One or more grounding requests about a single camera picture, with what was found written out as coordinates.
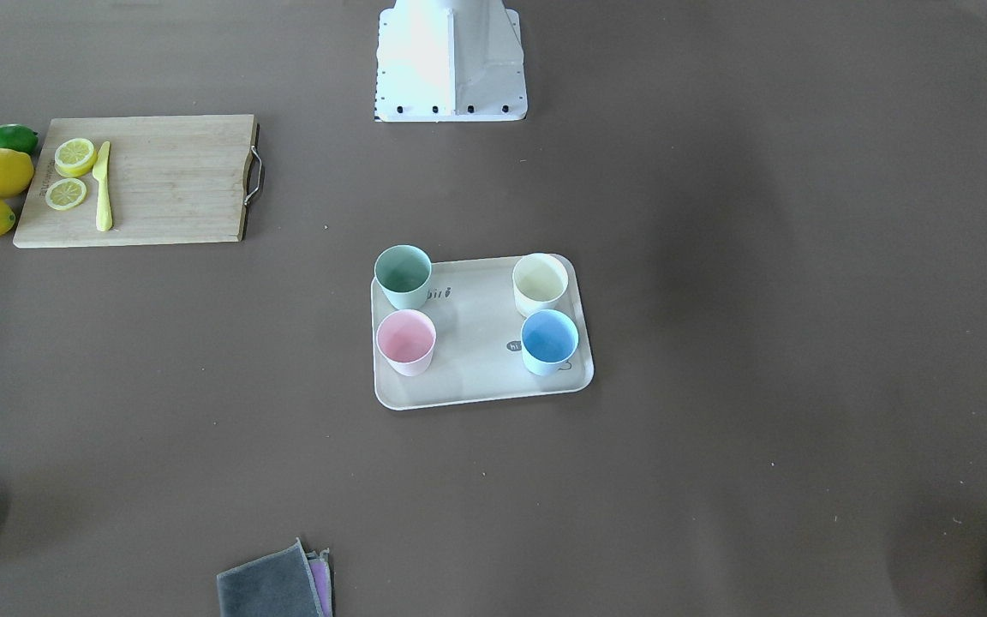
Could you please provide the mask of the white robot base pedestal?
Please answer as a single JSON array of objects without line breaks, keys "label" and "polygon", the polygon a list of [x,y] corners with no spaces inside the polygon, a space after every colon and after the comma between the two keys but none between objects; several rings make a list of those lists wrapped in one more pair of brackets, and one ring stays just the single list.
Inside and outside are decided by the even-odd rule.
[{"label": "white robot base pedestal", "polygon": [[380,12],[382,123],[526,118],[520,16],[501,1],[397,1]]}]

